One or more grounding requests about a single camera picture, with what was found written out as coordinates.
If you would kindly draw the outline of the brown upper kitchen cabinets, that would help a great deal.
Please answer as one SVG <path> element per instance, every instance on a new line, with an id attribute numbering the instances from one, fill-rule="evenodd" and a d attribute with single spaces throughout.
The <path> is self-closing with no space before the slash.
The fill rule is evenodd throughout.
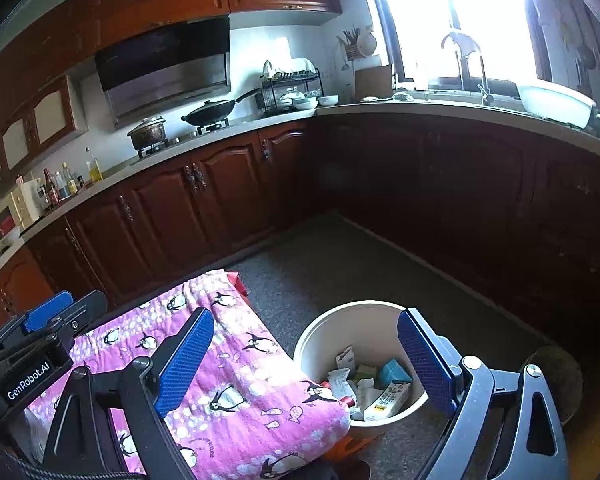
<path id="1" fill-rule="evenodd" d="M 0 52 L 0 136 L 43 89 L 96 52 L 166 25 L 247 11 L 341 10 L 339 0 L 67 0 Z M 0 145 L 0 179 L 10 174 Z"/>

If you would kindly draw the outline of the crumpled white tissue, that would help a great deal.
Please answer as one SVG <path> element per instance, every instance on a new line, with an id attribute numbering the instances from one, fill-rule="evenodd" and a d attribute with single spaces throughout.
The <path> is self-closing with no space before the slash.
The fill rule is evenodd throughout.
<path id="1" fill-rule="evenodd" d="M 350 417 L 354 420 L 362 420 L 363 412 L 358 403 L 358 393 L 349 379 L 350 370 L 348 368 L 337 368 L 327 374 L 332 395 L 349 408 Z"/>

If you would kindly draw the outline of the white paper carton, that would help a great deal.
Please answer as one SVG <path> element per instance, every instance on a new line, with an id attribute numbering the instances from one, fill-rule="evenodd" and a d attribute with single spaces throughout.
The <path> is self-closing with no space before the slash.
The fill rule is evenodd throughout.
<path id="1" fill-rule="evenodd" d="M 366 422 L 380 422 L 400 412 L 411 393 L 410 382 L 389 382 L 378 398 L 363 412 Z"/>

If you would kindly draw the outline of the beige microwave oven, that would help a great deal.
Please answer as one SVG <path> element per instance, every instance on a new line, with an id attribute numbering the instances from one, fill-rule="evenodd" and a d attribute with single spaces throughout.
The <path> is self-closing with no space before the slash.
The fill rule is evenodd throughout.
<path id="1" fill-rule="evenodd" d="M 41 184 L 38 179 L 24 181 L 0 200 L 0 255 L 43 217 L 43 204 L 38 196 Z"/>

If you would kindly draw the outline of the colourful small package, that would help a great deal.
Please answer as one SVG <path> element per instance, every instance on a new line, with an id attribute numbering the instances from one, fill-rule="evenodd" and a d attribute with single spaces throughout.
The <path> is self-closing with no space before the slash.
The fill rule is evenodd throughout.
<path id="1" fill-rule="evenodd" d="M 336 355 L 335 361 L 338 370 L 346 368 L 347 370 L 350 370 L 350 372 L 353 372 L 356 369 L 356 359 L 353 347 L 347 346 L 341 350 Z"/>

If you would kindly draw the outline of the steel cooking pot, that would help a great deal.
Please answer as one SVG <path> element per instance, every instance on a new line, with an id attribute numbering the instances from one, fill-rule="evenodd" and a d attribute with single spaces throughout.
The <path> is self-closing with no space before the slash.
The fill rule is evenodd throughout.
<path id="1" fill-rule="evenodd" d="M 128 137 L 134 150 L 141 152 L 166 140 L 165 122 L 166 120 L 162 116 L 151 116 L 143 119 L 137 126 L 132 128 L 128 132 Z"/>

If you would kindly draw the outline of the white trash bucket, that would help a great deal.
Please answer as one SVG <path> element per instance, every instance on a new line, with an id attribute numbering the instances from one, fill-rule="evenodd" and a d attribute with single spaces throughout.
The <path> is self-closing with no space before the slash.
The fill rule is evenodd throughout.
<path id="1" fill-rule="evenodd" d="M 412 378 L 410 395 L 401 411 L 380 422 L 351 422 L 349 436 L 375 439 L 405 422 L 428 401 L 422 383 L 398 338 L 398 317 L 403 308 L 380 300 L 352 301 L 316 318 L 301 334 L 294 348 L 294 362 L 309 378 L 319 382 L 336 367 L 336 355 L 347 347 L 356 362 L 382 367 L 397 360 Z"/>

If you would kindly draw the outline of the white wash basin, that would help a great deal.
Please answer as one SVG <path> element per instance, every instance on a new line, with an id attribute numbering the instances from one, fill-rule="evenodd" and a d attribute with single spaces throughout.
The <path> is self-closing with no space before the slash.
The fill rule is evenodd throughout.
<path id="1" fill-rule="evenodd" d="M 580 92 L 542 79 L 516 83 L 527 112 L 543 119 L 563 122 L 584 129 L 590 121 L 595 102 Z"/>

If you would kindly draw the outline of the dark sauce bottle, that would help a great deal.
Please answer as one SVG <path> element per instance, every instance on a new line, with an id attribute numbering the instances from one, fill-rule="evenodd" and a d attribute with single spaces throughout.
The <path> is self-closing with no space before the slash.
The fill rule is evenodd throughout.
<path id="1" fill-rule="evenodd" d="M 50 174 L 50 170 L 47 168 L 44 169 L 44 177 L 48 200 L 53 207 L 56 207 L 59 204 L 59 195 L 53 177 Z"/>

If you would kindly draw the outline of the yellow oil bottle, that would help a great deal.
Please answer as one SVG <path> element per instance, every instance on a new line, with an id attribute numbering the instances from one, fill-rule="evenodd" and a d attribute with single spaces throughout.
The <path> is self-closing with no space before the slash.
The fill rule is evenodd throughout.
<path id="1" fill-rule="evenodd" d="M 85 149 L 86 153 L 86 166 L 90 179 L 93 183 L 102 180 L 102 170 L 100 170 L 99 162 L 95 157 L 93 151 L 90 148 Z"/>

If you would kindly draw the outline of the old dirty bucket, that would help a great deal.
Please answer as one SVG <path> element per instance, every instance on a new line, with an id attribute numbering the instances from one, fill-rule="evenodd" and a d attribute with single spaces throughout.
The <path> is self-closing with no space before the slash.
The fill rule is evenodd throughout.
<path id="1" fill-rule="evenodd" d="M 566 426 L 583 399 L 583 375 L 578 362 L 566 350 L 557 346 L 544 346 L 524 361 L 524 366 L 536 365 L 541 370 L 552 394 L 558 417 Z"/>

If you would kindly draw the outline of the dish drying rack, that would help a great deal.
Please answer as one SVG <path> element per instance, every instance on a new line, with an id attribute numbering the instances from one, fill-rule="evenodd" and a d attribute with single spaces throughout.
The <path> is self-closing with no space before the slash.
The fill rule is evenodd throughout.
<path id="1" fill-rule="evenodd" d="M 259 81 L 256 102 L 265 116 L 292 112 L 294 100 L 319 98 L 324 91 L 321 72 L 308 58 L 290 58 L 279 66 L 265 61 Z"/>

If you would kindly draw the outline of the brown kitchen cabinets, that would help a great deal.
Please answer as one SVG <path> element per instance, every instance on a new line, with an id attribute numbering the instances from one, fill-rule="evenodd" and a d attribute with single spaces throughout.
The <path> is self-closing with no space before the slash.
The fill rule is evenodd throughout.
<path id="1" fill-rule="evenodd" d="M 166 25 L 247 11 L 341 10 L 339 0 L 67 0 L 0 52 L 0 136 L 43 89 L 96 52 Z M 10 174 L 0 145 L 0 179 Z"/>
<path id="2" fill-rule="evenodd" d="M 600 139 L 459 105 L 346 105 L 171 148 L 0 260 L 0 326 L 55 292 L 120 308 L 336 211 L 561 344 L 600 334 Z"/>

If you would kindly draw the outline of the kitchen faucet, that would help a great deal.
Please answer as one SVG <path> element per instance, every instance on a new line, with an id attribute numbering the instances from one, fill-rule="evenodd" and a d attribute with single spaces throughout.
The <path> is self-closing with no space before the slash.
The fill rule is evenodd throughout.
<path id="1" fill-rule="evenodd" d="M 480 64 L 480 80 L 476 83 L 476 88 L 480 92 L 481 103 L 483 106 L 491 106 L 494 102 L 493 94 L 486 78 L 486 66 L 484 66 L 483 55 L 478 42 L 462 32 L 460 29 L 451 28 L 441 40 L 442 49 L 448 41 L 454 44 L 456 62 L 460 71 L 460 85 L 464 91 L 472 89 L 471 72 L 469 68 L 469 59 L 471 55 L 477 55 Z"/>

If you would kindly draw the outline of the brown lower kitchen cabinets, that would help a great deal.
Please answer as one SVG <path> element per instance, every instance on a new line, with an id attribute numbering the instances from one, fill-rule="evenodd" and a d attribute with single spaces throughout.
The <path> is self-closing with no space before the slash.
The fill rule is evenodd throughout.
<path id="1" fill-rule="evenodd" d="M 459 105 L 346 105 L 171 148 L 0 260 L 0 326 L 55 292 L 120 308 L 336 211 L 561 344 L 600 334 L 600 139 Z"/>

